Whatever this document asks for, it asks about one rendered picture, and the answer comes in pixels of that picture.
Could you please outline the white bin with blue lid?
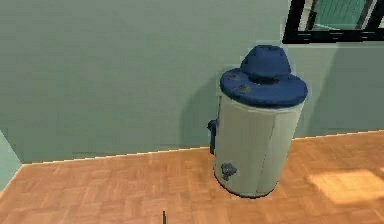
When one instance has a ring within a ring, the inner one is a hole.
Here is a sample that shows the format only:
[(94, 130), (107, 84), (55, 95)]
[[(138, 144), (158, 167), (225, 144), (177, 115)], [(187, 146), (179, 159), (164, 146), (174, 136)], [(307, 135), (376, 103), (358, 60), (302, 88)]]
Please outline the white bin with blue lid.
[(307, 94), (284, 49), (258, 45), (218, 83), (218, 113), (207, 128), (218, 183), (228, 192), (259, 198), (279, 180)]

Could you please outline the black framed window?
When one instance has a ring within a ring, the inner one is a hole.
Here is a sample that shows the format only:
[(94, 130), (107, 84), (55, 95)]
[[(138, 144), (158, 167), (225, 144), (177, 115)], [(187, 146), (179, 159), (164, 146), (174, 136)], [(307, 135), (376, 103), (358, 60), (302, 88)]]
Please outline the black framed window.
[(384, 41), (384, 0), (291, 0), (284, 44)]

